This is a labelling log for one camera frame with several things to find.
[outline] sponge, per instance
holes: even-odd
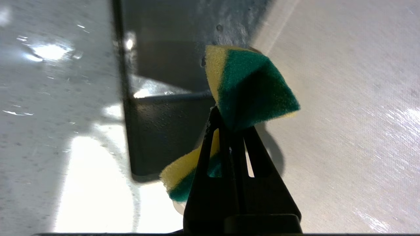
[[[270,59],[232,46],[206,47],[206,74],[226,127],[239,131],[284,116],[300,106]],[[168,165],[160,174],[172,200],[188,199],[201,146]],[[221,176],[219,131],[214,132],[208,175]]]

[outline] green scouring pad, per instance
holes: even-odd
[[[222,119],[232,131],[299,110],[299,103],[283,76],[270,59],[260,53],[232,46],[207,46],[205,69]],[[171,199],[188,199],[200,150],[201,147],[180,157],[160,174]],[[216,130],[209,176],[220,175],[218,152]]]

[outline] yellow sponge layer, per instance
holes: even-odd
[[[206,46],[206,75],[210,91],[217,105],[219,105],[219,86],[226,65],[228,50],[251,51],[248,49],[228,45]]]
[[[212,146],[210,156],[213,157],[219,152],[219,129],[216,129],[213,133]],[[160,173],[160,179],[163,185],[166,187],[166,191],[170,192],[174,189],[189,173],[191,173],[198,163],[200,157],[201,145],[192,150],[190,153],[178,158],[170,165],[165,167]]]

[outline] green and yellow sponge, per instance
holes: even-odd
[[[299,110],[299,103],[270,59],[232,46],[206,47],[206,74],[226,126],[232,131]],[[186,201],[201,146],[160,174],[171,199]],[[220,175],[218,130],[213,135],[209,176]]]

